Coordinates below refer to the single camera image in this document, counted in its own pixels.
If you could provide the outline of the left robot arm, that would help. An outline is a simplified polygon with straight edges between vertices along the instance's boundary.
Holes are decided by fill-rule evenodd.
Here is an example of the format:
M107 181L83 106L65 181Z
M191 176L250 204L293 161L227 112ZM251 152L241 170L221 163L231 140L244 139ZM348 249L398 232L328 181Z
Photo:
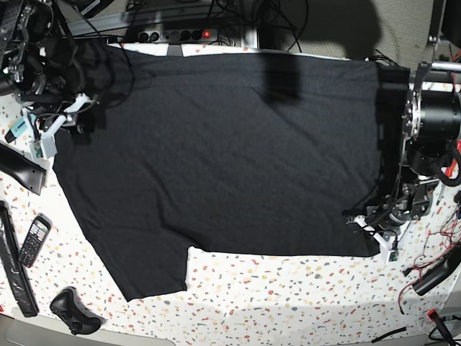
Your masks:
M460 162L460 74L457 61L419 64L402 116L398 174L393 191L347 223L375 240L384 263L397 260L412 222L429 214L437 186L458 186L449 168Z

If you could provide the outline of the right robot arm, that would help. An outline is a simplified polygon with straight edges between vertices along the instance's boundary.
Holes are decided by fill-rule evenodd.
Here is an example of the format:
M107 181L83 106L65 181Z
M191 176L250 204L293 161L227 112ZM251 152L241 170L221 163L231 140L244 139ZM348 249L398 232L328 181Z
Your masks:
M1 2L1 95L21 107L6 141L28 132L33 159L56 155L55 134L98 100L85 92L79 47L55 1Z

